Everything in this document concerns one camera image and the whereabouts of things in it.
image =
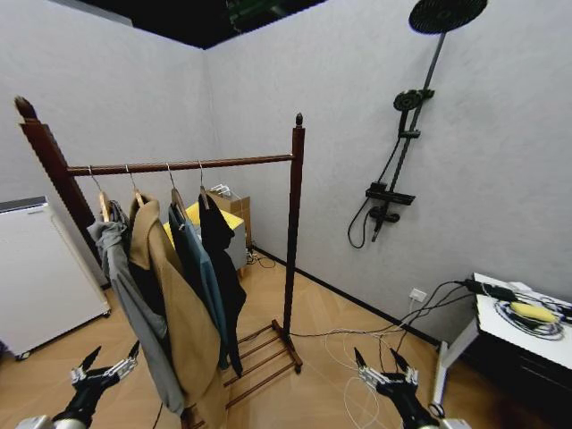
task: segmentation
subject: wooden post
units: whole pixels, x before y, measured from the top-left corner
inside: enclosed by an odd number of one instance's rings
[[[52,132],[46,124],[38,120],[34,107],[26,98],[16,97],[14,103],[24,119],[21,128],[28,138],[28,142],[36,152],[39,162],[44,166],[55,190],[70,212],[71,218],[80,229],[81,236],[88,243],[97,262],[100,263],[96,246],[87,230],[95,218],[89,209],[88,202],[81,193],[78,182],[68,173],[68,164],[57,146]]]
[[[290,211],[288,213],[288,253],[286,256],[286,286],[284,287],[284,340],[290,341],[290,320],[294,293],[294,271],[296,270],[296,248],[298,246],[298,224],[300,216],[300,195],[302,191],[302,165],[304,163],[304,136],[302,114],[296,116],[296,128],[292,130],[292,154],[290,166]]]

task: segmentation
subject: sponge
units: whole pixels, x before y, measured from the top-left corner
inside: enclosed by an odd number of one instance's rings
[[[553,324],[558,321],[558,317],[544,307],[531,306],[522,302],[511,302],[510,308],[518,315],[540,322]]]

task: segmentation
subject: ceiling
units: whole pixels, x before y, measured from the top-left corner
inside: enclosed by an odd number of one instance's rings
[[[131,19],[133,27],[208,48],[324,0],[82,0]]]

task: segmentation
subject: coat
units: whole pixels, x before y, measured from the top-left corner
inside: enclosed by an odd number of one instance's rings
[[[195,291],[183,276],[181,261],[159,221],[159,203],[142,196],[145,204],[131,204],[133,224],[130,261],[155,272],[164,297],[171,340],[172,364],[187,407],[197,403],[210,427],[220,427],[226,416],[228,392],[217,367],[220,337]]]
[[[180,415],[184,409],[183,394],[171,361],[162,347],[167,324],[163,317],[149,308],[130,274],[122,242],[122,235],[127,229],[128,225],[119,218],[117,222],[96,221],[88,231],[96,242],[104,274],[145,353],[159,397],[166,407]]]

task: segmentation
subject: gray sweatshirt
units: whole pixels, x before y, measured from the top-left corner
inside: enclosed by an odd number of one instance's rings
[[[160,343],[160,340],[167,334],[167,324],[143,300],[130,274],[122,243],[122,234],[126,229],[127,224],[122,220],[119,222],[95,221],[88,227],[101,256],[105,276],[109,279],[123,312],[145,353],[149,372],[153,377],[159,397],[166,407],[180,416],[184,409],[181,387]]]

